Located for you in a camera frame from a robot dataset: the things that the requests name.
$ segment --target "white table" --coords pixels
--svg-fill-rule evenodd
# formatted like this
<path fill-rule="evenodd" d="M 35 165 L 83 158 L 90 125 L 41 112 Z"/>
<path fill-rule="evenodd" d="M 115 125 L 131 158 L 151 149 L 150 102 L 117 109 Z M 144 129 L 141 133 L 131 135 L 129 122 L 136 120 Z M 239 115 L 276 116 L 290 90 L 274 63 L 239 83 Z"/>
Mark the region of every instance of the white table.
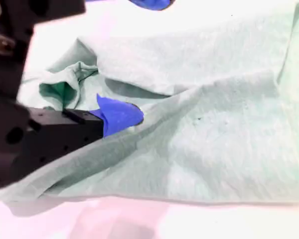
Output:
<path fill-rule="evenodd" d="M 282 2 L 266 1 L 267 7 Z M 85 15 L 38 25 L 26 68 L 36 70 L 48 66 L 78 35 L 143 35 L 167 28 L 184 30 L 201 24 L 195 20 L 198 14 L 205 17 L 202 22 L 217 24 L 231 15 L 256 14 L 266 1 L 177 0 L 165 12 L 146 11 L 123 0 L 91 3 Z M 135 24 L 137 19 L 142 19 L 146 29 Z M 49 45 L 55 48 L 47 52 Z M 12 238 L 299 239 L 299 205 L 209 207 L 120 198 L 72 202 L 40 199 L 8 205 L 0 202 L 0 239 Z"/>

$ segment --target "mint green cloth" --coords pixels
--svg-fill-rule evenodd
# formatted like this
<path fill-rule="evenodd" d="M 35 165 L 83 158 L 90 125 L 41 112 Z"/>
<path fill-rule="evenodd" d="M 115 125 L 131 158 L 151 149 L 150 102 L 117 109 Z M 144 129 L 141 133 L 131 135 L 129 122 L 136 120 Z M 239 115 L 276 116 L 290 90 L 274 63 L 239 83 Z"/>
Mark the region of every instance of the mint green cloth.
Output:
<path fill-rule="evenodd" d="M 299 202 L 299 4 L 181 33 L 80 37 L 47 71 L 25 73 L 18 100 L 94 110 L 97 93 L 138 105 L 144 122 L 0 199 Z"/>

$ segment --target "screw hole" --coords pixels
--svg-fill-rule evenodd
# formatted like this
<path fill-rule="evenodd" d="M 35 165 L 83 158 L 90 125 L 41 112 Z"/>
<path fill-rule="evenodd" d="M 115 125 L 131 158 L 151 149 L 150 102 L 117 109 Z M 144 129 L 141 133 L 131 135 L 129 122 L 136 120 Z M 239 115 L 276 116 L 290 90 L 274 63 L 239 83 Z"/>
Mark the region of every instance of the screw hole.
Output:
<path fill-rule="evenodd" d="M 46 161 L 46 157 L 41 157 L 40 162 L 43 163 L 44 161 Z"/>
<path fill-rule="evenodd" d="M 14 127 L 5 137 L 8 144 L 19 143 L 23 138 L 23 130 L 19 127 Z"/>

